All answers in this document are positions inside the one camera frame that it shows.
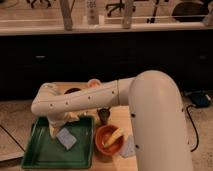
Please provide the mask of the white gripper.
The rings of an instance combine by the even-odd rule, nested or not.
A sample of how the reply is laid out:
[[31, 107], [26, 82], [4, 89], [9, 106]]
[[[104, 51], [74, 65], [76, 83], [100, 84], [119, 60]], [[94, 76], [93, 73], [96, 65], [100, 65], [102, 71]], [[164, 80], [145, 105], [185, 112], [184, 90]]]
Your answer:
[[79, 121], [79, 116], [73, 112], [66, 112], [56, 115], [48, 115], [47, 119], [49, 122], [50, 135], [52, 138], [55, 138], [63, 125], [67, 122]]

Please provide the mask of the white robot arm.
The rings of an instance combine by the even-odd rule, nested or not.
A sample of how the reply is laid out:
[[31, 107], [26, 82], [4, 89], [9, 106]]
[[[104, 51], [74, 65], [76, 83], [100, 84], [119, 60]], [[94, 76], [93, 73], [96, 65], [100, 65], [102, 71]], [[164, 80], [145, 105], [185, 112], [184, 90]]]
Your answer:
[[50, 124], [62, 125], [67, 112], [113, 106], [129, 108], [138, 171], [193, 171], [181, 94], [175, 81], [161, 71], [145, 71], [70, 94], [44, 83], [31, 111], [47, 117]]

